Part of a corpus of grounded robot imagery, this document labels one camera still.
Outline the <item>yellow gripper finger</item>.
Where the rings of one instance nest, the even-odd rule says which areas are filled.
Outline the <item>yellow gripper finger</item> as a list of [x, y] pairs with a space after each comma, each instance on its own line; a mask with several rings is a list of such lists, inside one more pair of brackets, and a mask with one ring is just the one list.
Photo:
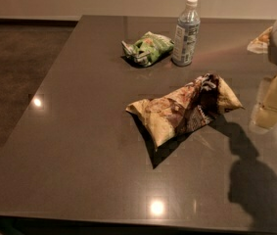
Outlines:
[[253, 129], [270, 130], [277, 123], [277, 73], [265, 77], [259, 87], [253, 109]]

